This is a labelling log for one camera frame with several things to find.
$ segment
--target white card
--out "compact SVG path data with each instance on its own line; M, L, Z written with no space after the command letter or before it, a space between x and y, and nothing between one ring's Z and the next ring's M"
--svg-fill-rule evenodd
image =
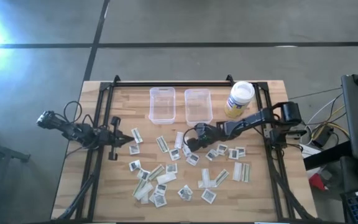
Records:
M181 145L183 144L183 133L177 132L177 138L175 140L174 149L181 149Z
M140 171L137 173L136 177L137 177L138 179L147 180L149 174L150 174L149 171L143 170L142 168L140 168Z
M140 153L140 149L138 145L135 146L129 146L129 154L130 155L135 155L135 154L139 154Z
M173 149L169 151L169 156L171 157L172 161L180 159L179 149Z
M165 191L167 191L167 185L166 184L158 184L155 187L154 193L159 195L165 195Z
M239 159L239 151L235 149L229 149L229 159Z
M147 177L149 180L154 180L158 175L160 175L164 171L164 166L161 164L158 165Z
M135 138L136 143L141 143L143 141L142 137L139 134L139 130L137 128L132 129L131 132Z
M169 181L175 180L176 178L177 177L173 172L169 172L167 174L157 177L157 182L158 184L165 184L168 183Z
M132 172L136 169L140 169L142 168L141 165L140 165L140 161L139 160L136 160L134 162L130 162L129 163L129 170Z
M197 154L192 153L189 157L187 157L186 162L190 163L191 165L197 165L200 157Z
M147 195L151 190L153 190L153 185L150 183L147 183L142 189L140 189L135 194L135 198L137 200L140 200L144 195Z
M167 164L165 165L165 172L173 172L174 174L178 173L178 164Z
M205 155L205 157L209 160L213 160L215 157L217 157L219 154L215 151L215 149L209 150L209 152Z
M201 198L212 204L216 198L216 193L210 191L210 189L205 189Z
M154 205L156 208L164 206L167 204L167 199L164 195L154 194Z
M166 153L169 151L169 147L163 136L158 137L156 141L162 152Z
M239 151L239 158L246 156L246 148L245 147L236 147L236 150Z
M141 203L142 205L149 203L149 194L145 194L145 195L140 199L140 203Z
M242 164L240 162L235 162L234 163L233 180L235 180L235 181L241 180L241 170L242 170Z
M226 150L227 150L227 146L223 145L223 144L220 144L220 145L218 145L218 148L216 149L216 152L219 155L224 156L224 153L226 152Z

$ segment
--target cable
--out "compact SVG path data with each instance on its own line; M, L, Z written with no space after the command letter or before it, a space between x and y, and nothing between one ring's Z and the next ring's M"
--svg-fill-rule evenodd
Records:
M81 146L81 147L79 147L78 149L75 149L74 151L71 151L71 152L67 153L65 159L66 159L69 155L73 154L74 152L76 152L76 151L78 151L78 150L80 150L80 149L84 149L84 147Z
M187 129L187 131L185 131L185 133L183 134L183 143L186 145L186 146L188 146L187 145L187 142L186 142L186 140L185 140L185 137L186 137L186 134L187 134L187 132L189 132L189 131L191 131L191 130L196 130L196 129L201 129L201 128L189 128L189 129Z
M343 93L339 94L337 97L335 97L335 98L332 99L330 102L328 102L327 104L325 104L322 108L320 108L320 109L310 118L310 120L308 121L308 123L305 124L305 130L308 128L308 129L311 131L311 133L312 133L312 130L311 130L311 128L309 127L309 125L321 124L321 123L327 122L329 119L331 119L331 116L333 115L333 106L334 106L334 103L335 103L335 101L336 101L342 94L343 94ZM329 116L329 118L328 118L326 121L323 121L323 122L320 122L320 123L310 123L310 122L313 120L313 118L314 118L318 113L320 113L325 107L327 107L327 106L330 105L331 103L332 103L333 105L331 106L330 116ZM313 138L310 138L309 142L308 142L306 145L311 144L312 140L313 140Z
M70 104L72 104L72 103L76 103L76 104L80 107L80 114L78 115L77 119L74 118L74 120L70 122L70 121L68 120L68 118L67 118L66 110L67 110L67 106L70 105ZM78 119L81 117L81 115L82 115L82 106L81 106L81 103L79 103L78 101L73 100L73 101L68 102L68 103L65 105L64 109L63 109L63 117L64 117L65 120L66 120L68 123L70 123L70 124L73 124L73 123L75 123L76 121L78 121Z
M306 94L306 95L302 95L302 96L296 96L296 97L289 98L289 100L293 100L293 99L297 99L297 98L301 98L301 97L305 97L305 96L312 96L312 95L320 94L320 93L326 93L326 92L328 92L328 91L339 90L339 89L341 89L341 88L342 88L342 87L333 88L333 89L324 90L324 91L319 91L319 92L316 92L316 93L310 93L310 94Z
M324 109L327 105L329 105L331 102L333 103L332 106L331 106L331 112L329 114L329 117L328 119L326 119L325 121L322 121L322 122L317 122L317 123L310 123L311 119L309 120L308 122L308 125L316 125L316 124L321 124L321 123L324 123L324 122L327 122L331 119L331 116L333 115L333 108L334 108L334 104L335 104L335 101L342 95L343 93L339 94L339 96L335 97L333 100L331 100L328 104L326 104L325 106L323 106L317 113L315 113L313 115L312 118L314 118L322 109Z
M82 119L82 123L84 124L86 118L89 118L89 120L91 120L91 124L92 124L92 127L93 127L93 126L94 126L94 123L93 123L93 120L92 120L92 118L91 118L91 115L89 115L89 114L86 114L86 115L84 116L84 118Z
M337 146L339 144L339 136L336 133L333 133L336 136L336 143L335 146Z
M345 113L343 113L342 115L340 115L339 117L337 117L337 118L333 119L331 122L334 122L334 121L338 120L339 118L342 118L343 116L345 116L345 114L346 114L346 112L345 112Z

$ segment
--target wooden tabletop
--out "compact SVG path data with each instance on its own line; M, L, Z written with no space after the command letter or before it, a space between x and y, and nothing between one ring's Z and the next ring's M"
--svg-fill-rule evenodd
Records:
M270 97L274 105L280 101L287 101L287 93L283 81L267 81L270 88ZM80 103L83 115L94 115L100 82L84 82ZM200 156L198 164L194 167L185 161L181 152L178 164L177 179L167 184L167 205L155 208L154 204L142 205L132 193L138 183L137 171L130 172L128 163L140 160L142 168L152 171L159 164L173 164L168 153L162 153L157 146L156 138L164 136L169 147L173 147L177 131L185 132L189 126L185 119L186 87L175 87L176 91L176 118L173 124L154 125L149 120L150 87L115 87L110 110L110 118L118 116L121 120L119 129L127 135L131 129L138 128L143 143L140 143L140 154L130 156L131 142L117 149L118 160L109 161L110 147L105 147L101 176L99 179L98 196L94 211L96 222L254 222L276 221L272 188L267 168L266 153L262 137L253 129L243 132L238 138L226 141L229 147L245 146L247 154L238 162L250 164L250 182L236 182L232 180L234 160L227 156L219 156L214 161L205 158L210 149L214 149L220 142L216 142L206 149L196 153ZM211 87L211 100L213 105L213 120L230 120L224 113L224 104L230 92L230 87ZM242 117L257 112L256 99L253 99ZM68 152L80 145L71 142ZM81 185L81 178L85 164L86 151L78 151L70 155L64 163L63 172L57 192L52 218L58 217L69 206ZM285 149L285 167L287 170L290 188L307 211L316 216L314 202L306 177L305 166L299 149L289 147ZM208 168L211 179L226 169L230 176L218 187L211 189L217 194L213 204L201 199L204 189L198 188L201 180L201 169ZM188 185L193 193L190 202L183 201L177 192ZM283 210L285 200L280 194Z

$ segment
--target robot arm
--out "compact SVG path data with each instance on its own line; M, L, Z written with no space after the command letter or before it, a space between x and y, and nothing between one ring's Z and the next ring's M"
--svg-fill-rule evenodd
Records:
M127 142L134 140L133 137L126 136L118 126L121 119L113 117L111 124L114 126L113 132L106 127L94 128L86 123L70 123L56 116L53 111L44 111L37 120L38 126L45 129L57 129L62 132L62 136L68 140L74 140L82 144L83 147L94 149L98 146L121 147Z
M274 109L280 108L282 117L275 119ZM198 139L191 138L187 141L192 152L199 148L207 147L216 141L227 141L238 137L243 131L255 128L263 124L274 124L269 135L271 144L281 145L286 143L285 136L290 133L290 128L297 126L302 122L297 103L283 102L277 103L271 108L264 108L258 113L248 116L240 121L221 121L216 123L216 127L205 123L198 123L194 128L197 132Z

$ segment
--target clear plastic container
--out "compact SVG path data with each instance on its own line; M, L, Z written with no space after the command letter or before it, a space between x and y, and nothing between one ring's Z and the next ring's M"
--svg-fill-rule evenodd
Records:
M175 122L175 89L153 87L150 89L150 114L153 124L173 124Z
M193 127L197 123L209 124L212 121L211 93L208 89L185 91L186 122Z

